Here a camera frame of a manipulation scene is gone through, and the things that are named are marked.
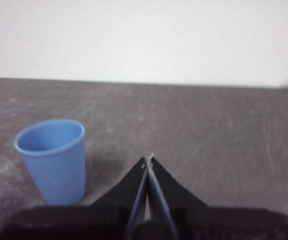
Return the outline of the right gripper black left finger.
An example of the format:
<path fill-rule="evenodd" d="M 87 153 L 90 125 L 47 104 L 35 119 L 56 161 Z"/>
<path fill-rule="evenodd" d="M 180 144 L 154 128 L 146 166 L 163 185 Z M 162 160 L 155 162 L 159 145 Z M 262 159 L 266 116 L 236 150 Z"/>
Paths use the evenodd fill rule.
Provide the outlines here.
<path fill-rule="evenodd" d="M 124 240 L 144 208 L 146 178 L 141 158 L 92 204 L 41 206 L 13 214 L 0 240 Z"/>

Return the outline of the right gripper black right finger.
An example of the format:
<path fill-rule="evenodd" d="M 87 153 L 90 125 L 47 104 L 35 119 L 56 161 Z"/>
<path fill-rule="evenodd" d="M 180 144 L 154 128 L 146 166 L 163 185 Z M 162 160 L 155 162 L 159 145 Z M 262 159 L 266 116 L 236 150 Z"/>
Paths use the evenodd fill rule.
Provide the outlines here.
<path fill-rule="evenodd" d="M 264 208 L 210 206 L 148 158 L 166 215 L 181 240 L 288 240 L 288 216 Z"/>

